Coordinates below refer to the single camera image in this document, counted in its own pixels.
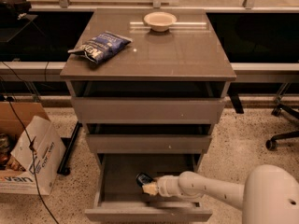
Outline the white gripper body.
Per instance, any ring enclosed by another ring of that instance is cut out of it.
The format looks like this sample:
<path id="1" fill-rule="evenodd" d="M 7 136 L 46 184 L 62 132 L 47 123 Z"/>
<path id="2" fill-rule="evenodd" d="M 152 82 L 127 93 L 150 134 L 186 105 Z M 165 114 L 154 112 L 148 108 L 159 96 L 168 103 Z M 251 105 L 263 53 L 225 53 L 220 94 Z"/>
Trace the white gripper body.
<path id="1" fill-rule="evenodd" d="M 164 175 L 157 179 L 158 193 L 163 197 L 178 197 L 180 187 L 178 177 L 173 175 Z"/>

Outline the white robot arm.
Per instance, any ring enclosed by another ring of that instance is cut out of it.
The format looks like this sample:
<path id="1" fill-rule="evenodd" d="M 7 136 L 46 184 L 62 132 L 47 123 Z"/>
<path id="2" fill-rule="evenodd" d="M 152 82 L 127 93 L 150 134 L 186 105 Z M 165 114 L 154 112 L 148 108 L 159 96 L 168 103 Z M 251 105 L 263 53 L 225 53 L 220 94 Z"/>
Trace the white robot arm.
<path id="1" fill-rule="evenodd" d="M 243 185 L 190 171 L 156 178 L 141 173 L 136 182 L 151 196 L 195 202 L 208 195 L 241 210 L 243 224 L 299 224 L 299 183 L 274 165 L 256 167 Z"/>

